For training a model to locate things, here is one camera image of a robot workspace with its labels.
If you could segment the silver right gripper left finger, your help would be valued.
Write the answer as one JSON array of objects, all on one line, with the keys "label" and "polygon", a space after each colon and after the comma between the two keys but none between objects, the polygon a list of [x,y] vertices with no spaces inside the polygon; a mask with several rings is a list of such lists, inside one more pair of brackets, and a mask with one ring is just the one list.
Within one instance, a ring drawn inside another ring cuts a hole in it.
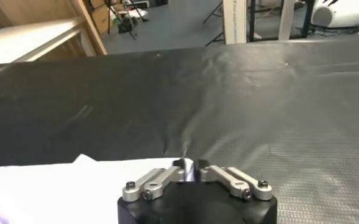
[{"label": "silver right gripper left finger", "polygon": [[155,200],[163,196],[171,183],[186,182],[187,176],[186,159],[174,160],[167,169],[155,168],[135,181],[128,181],[122,189],[122,199],[126,202],[135,202],[141,197],[147,201]]}]

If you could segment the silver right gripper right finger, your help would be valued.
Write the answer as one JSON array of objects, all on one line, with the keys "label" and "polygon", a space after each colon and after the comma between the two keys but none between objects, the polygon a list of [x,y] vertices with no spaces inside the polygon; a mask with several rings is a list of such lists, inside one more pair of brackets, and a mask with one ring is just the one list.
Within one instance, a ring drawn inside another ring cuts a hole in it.
[{"label": "silver right gripper right finger", "polygon": [[260,201],[272,199],[272,187],[266,180],[258,180],[236,167],[219,167],[207,160],[196,161],[196,179],[201,182],[217,182],[225,187],[231,196]]}]

